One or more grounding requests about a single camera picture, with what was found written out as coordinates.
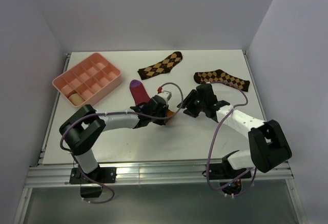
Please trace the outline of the maroon purple orange-toe sock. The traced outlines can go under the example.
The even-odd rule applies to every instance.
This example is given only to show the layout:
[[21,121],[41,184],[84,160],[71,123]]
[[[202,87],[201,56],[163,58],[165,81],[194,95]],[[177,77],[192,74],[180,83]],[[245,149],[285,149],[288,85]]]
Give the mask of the maroon purple orange-toe sock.
[[[151,97],[148,95],[143,84],[138,80],[135,80],[135,79],[132,80],[130,82],[129,89],[130,89],[130,93],[134,99],[135,106],[140,103],[143,103],[143,102],[147,103],[151,99]],[[173,118],[176,115],[176,112],[173,112],[169,109],[167,117],[154,117],[154,116],[148,116],[148,115],[144,115],[144,114],[141,114],[141,115],[145,116],[145,117],[149,117],[149,118],[154,118],[154,119],[167,119],[167,121],[168,121],[169,119]]]

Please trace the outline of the tan maroon purple-striped sock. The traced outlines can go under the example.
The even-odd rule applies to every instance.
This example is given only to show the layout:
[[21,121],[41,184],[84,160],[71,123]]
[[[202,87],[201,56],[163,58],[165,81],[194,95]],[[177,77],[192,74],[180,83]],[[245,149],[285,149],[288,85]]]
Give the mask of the tan maroon purple-striped sock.
[[85,100],[78,94],[74,93],[68,97],[68,100],[72,103],[74,106],[80,106],[82,105]]

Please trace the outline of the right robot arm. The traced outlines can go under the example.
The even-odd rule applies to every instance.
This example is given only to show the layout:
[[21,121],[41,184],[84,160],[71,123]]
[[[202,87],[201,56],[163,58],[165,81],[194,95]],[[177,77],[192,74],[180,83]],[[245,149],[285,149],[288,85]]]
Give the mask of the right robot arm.
[[234,177],[240,169],[256,168],[262,173],[289,160],[292,150],[280,124],[247,115],[225,100],[218,100],[210,87],[197,87],[178,105],[184,114],[196,118],[201,112],[248,139],[249,149],[237,150],[222,159],[222,173]]

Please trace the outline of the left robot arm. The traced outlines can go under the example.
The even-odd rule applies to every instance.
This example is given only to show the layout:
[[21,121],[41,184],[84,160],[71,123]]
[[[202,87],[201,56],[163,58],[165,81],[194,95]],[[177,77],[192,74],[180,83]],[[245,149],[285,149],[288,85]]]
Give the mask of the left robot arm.
[[147,103],[111,113],[97,112],[91,105],[82,106],[59,128],[87,182],[99,179],[100,170],[92,147],[102,132],[121,128],[137,129],[149,123],[163,125],[168,116],[168,97],[153,96]]

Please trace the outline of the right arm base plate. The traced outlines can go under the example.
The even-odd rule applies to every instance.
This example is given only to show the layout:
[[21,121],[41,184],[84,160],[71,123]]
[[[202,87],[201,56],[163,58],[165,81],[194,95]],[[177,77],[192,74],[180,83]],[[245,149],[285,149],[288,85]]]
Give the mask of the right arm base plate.
[[209,180],[233,179],[245,172],[247,169],[234,170],[230,165],[225,163],[215,163],[209,166]]

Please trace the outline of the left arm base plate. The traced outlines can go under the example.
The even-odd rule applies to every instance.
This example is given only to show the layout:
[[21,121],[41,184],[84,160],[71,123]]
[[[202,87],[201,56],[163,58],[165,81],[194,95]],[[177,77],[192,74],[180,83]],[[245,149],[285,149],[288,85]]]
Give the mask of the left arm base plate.
[[[90,179],[100,182],[102,184],[112,184],[115,183],[116,179],[116,168],[115,167],[98,167],[94,171],[86,174]],[[87,180],[79,168],[72,168],[71,176],[69,179],[69,184],[79,185],[79,184],[91,184],[92,182]]]

